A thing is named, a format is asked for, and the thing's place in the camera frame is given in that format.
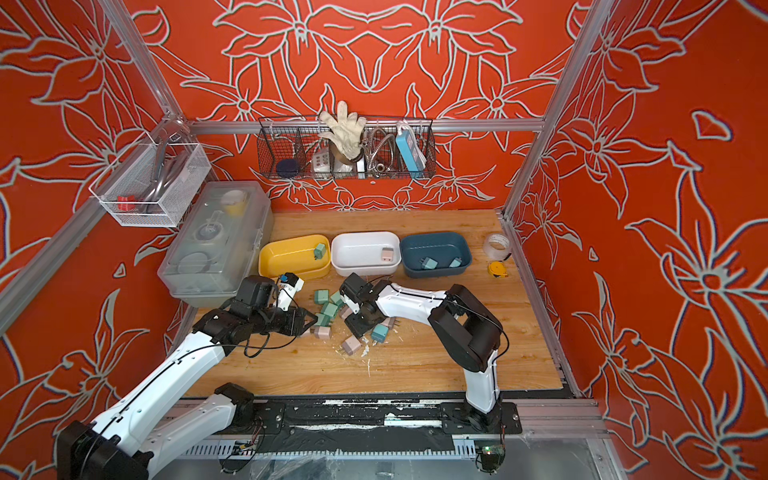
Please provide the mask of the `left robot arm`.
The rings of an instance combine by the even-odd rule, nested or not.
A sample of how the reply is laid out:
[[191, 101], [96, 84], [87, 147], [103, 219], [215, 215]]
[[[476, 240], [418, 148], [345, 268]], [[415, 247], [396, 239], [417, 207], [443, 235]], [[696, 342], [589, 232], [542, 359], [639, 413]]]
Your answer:
[[265, 430], [254, 396], [228, 382], [199, 406], [165, 421], [165, 415], [206, 372], [254, 334], [295, 339], [317, 318], [296, 305], [304, 282], [294, 273], [277, 280], [252, 275], [236, 295], [205, 314], [162, 364], [123, 399], [90, 422], [74, 421], [56, 441], [60, 479], [152, 479], [206, 437], [233, 428], [259, 436]]

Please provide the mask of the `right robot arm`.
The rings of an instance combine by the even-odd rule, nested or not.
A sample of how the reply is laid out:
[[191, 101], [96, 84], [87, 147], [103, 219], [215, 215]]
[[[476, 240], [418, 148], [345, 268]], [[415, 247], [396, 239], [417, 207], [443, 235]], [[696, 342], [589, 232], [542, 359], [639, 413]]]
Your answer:
[[407, 288], [390, 280], [367, 282], [349, 275], [339, 293], [351, 309], [345, 319], [357, 338], [388, 318], [428, 325], [450, 358], [463, 369], [469, 411], [488, 416], [497, 410], [497, 359], [509, 343], [502, 323], [471, 291], [455, 284], [443, 291]]

